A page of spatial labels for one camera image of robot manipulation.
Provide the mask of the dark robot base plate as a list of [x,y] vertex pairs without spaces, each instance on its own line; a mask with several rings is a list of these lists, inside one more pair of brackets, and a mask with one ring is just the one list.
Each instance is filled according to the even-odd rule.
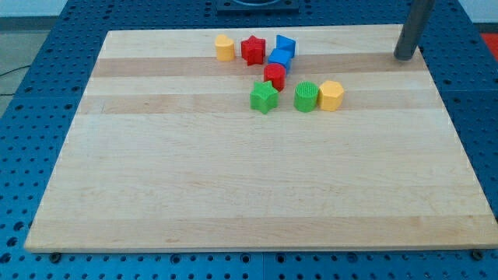
[[218,15],[234,13],[299,12],[297,0],[215,0]]

